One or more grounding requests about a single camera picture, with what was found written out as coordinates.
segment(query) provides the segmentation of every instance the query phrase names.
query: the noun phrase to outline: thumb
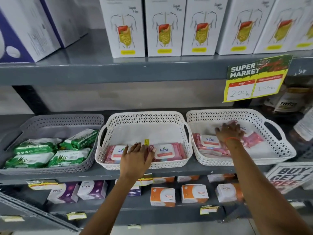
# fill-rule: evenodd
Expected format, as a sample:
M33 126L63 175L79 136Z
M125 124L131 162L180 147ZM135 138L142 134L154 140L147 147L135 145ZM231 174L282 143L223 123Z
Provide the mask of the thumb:
M157 150L156 148L153 148L152 151L149 152L149 154L148 154L147 160L145 162L145 167L146 167L147 170L151 166L151 162L154 159L154 154L155 154L156 150Z

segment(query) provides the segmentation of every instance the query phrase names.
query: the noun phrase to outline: person's left hand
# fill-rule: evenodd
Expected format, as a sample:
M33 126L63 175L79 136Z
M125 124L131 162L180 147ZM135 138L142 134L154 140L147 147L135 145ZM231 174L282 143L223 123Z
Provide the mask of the person's left hand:
M147 159L145 160L146 145L141 143L135 143L128 151L128 146L125 147L121 160L120 160L120 178L136 182L139 178L142 178L146 170L151 165L152 159L156 148L153 148L149 152Z

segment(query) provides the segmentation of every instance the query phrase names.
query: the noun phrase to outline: white plastic basket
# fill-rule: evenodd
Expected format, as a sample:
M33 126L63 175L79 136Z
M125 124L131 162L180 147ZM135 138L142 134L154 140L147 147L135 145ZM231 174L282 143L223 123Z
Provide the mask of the white plastic basket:
M253 129L264 138L261 142L247 152L257 165L270 165L283 162L296 155L295 149L287 141L283 130L275 122L266 119L262 114L252 109L217 109L217 110L191 110L187 112L187 123L193 133L213 134L215 128L231 120ZM278 140L264 125L265 122L272 124L280 133ZM192 145L197 160L205 166L233 166L231 158L210 155L205 157L199 153L194 139Z
M102 145L102 134L107 128ZM176 111L143 111L116 113L108 118L98 136L96 162L108 170L119 170L119 164L104 163L106 150L109 145L133 145L136 142L144 143L149 139L150 144L182 143L187 156L186 159L153 162L150 169L182 167L193 154L191 144L191 131L181 113Z

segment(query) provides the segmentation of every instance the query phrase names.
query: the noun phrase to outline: forearm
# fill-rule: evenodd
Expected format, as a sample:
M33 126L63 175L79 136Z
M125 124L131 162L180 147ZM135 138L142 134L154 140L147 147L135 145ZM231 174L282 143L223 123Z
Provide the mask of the forearm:
M238 140L229 140L227 146L241 190L260 233L311 234L297 211L258 169L242 144Z
M80 235L109 235L120 208L135 181L120 178Z

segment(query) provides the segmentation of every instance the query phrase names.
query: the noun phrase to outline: white circle on box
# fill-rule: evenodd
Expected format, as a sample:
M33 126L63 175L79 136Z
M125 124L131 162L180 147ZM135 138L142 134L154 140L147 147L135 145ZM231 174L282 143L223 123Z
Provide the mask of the white circle on box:
M19 57L21 57L21 52L17 48L14 48L13 46L8 46L6 51L7 54L12 58L18 59Z
M4 43L2 32L0 30L0 58L2 58L2 56L4 55L4 52L5 52L5 43Z

